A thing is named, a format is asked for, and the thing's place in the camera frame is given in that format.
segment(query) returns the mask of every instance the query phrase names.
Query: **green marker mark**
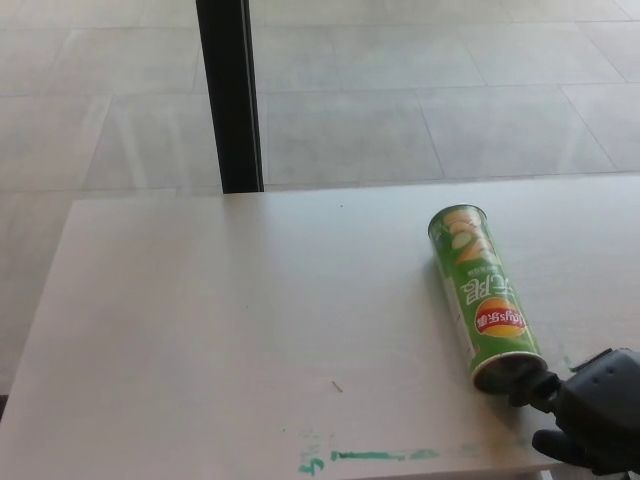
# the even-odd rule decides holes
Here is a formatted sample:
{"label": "green marker mark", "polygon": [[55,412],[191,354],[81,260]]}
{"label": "green marker mark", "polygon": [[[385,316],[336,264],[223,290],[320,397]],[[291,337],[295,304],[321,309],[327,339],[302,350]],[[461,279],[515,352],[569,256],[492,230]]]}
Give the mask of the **green marker mark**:
{"label": "green marker mark", "polygon": [[463,457],[477,457],[478,446],[473,443],[465,443],[460,446],[460,455]]}
{"label": "green marker mark", "polygon": [[435,450],[424,449],[424,450],[416,450],[415,452],[409,455],[409,460],[428,460],[430,458],[439,457],[440,454]]}
{"label": "green marker mark", "polygon": [[331,452],[331,461],[336,460],[398,460],[402,462],[405,455],[397,455],[389,452]]}
{"label": "green marker mark", "polygon": [[404,462],[405,460],[428,460],[436,458],[440,454],[431,449],[407,450],[396,452],[331,452],[331,461],[338,460],[396,460]]}
{"label": "green marker mark", "polygon": [[516,446],[517,446],[517,447],[520,447],[520,448],[529,448],[529,440],[528,440],[528,439],[526,439],[526,438],[522,438],[522,437],[520,437],[520,438],[518,438],[518,439],[516,440],[516,442],[515,442],[515,443],[516,443]]}
{"label": "green marker mark", "polygon": [[298,471],[300,473],[307,473],[307,474],[311,475],[312,477],[315,477],[316,476],[316,467],[320,471],[324,470],[324,462],[322,460],[320,460],[319,458],[312,458],[311,461],[309,462],[309,465],[300,465],[298,467]]}

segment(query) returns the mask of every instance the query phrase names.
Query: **green cylindrical can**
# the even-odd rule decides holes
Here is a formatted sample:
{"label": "green cylindrical can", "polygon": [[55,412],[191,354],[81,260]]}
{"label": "green cylindrical can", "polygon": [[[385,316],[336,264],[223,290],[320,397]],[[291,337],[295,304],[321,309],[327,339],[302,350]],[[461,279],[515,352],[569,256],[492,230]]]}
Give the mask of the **green cylindrical can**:
{"label": "green cylindrical can", "polygon": [[546,370],[485,213],[473,205],[445,208],[431,220],[429,237],[475,387],[506,394],[524,374]]}

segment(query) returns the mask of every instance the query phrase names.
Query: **gray floor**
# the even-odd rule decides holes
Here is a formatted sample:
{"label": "gray floor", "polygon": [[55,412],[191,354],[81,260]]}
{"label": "gray floor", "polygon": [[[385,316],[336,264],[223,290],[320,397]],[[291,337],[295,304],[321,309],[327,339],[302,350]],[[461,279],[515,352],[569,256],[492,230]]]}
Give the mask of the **gray floor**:
{"label": "gray floor", "polygon": [[[640,170],[640,0],[252,17],[269,189]],[[220,193],[196,22],[193,0],[0,0],[0,393],[73,200]]]}

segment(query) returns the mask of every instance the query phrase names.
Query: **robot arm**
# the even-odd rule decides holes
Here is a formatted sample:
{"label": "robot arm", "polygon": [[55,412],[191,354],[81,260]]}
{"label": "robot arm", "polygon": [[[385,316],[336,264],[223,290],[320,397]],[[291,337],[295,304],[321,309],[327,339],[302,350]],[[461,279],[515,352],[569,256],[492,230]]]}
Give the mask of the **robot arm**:
{"label": "robot arm", "polygon": [[541,430],[536,450],[596,475],[640,473],[640,352],[606,350],[561,381],[552,372],[523,377],[512,406],[553,413],[559,431]]}

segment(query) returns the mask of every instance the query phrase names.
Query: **white table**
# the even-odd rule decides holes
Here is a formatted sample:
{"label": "white table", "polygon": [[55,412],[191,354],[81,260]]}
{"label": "white table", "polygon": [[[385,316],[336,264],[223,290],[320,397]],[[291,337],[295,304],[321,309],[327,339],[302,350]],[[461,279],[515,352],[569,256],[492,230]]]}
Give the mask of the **white table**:
{"label": "white table", "polygon": [[460,202],[486,210],[552,368],[640,348],[638,177],[82,201],[0,428],[0,475],[546,468],[528,440],[552,419],[468,382],[427,237]]}

